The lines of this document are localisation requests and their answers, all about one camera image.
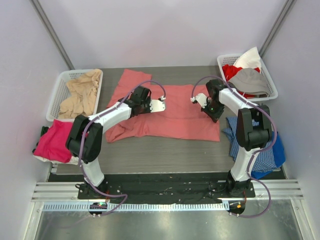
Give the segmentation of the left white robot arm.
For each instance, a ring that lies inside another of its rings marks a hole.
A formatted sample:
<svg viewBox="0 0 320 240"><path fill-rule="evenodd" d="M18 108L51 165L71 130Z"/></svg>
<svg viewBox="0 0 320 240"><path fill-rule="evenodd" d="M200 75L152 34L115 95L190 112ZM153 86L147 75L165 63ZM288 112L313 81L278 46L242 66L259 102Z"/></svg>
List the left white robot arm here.
<svg viewBox="0 0 320 240"><path fill-rule="evenodd" d="M81 114L74 119L65 146L78 158L78 166L93 198L100 200L107 192L108 184L98 160L103 134L122 121L150 113L150 104L151 90L138 86L106 110L89 117Z"/></svg>

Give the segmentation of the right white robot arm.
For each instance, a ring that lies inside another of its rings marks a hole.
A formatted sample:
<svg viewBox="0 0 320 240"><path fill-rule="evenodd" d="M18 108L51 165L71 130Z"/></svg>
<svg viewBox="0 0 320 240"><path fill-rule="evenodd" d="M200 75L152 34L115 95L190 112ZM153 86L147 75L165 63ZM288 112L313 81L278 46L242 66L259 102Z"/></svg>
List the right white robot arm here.
<svg viewBox="0 0 320 240"><path fill-rule="evenodd" d="M236 140L238 153L233 167L227 174L225 190L233 198L250 188L251 172L259 155L273 136L270 110L266 105L258 106L228 88L222 80L211 79L206 83L208 96L196 97L201 111L213 122L217 122L228 107L236 116Z"/></svg>

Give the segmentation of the salmon pink t shirt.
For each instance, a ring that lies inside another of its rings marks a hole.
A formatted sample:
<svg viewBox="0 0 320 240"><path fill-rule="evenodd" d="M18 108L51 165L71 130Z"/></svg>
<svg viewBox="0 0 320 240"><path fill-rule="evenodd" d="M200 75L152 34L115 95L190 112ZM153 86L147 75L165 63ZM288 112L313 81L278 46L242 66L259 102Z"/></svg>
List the salmon pink t shirt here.
<svg viewBox="0 0 320 240"><path fill-rule="evenodd" d="M129 90L141 82L151 90L152 99L166 95L166 109L162 112L140 114L124 120L105 133L108 143L130 137L165 137L183 140L220 141L220 124L201 111L199 104L191 102L191 94L206 93L205 85L193 87L191 84L166 84L156 78L158 86L151 83L153 76L142 71L125 69L107 107L113 106L123 98Z"/></svg>

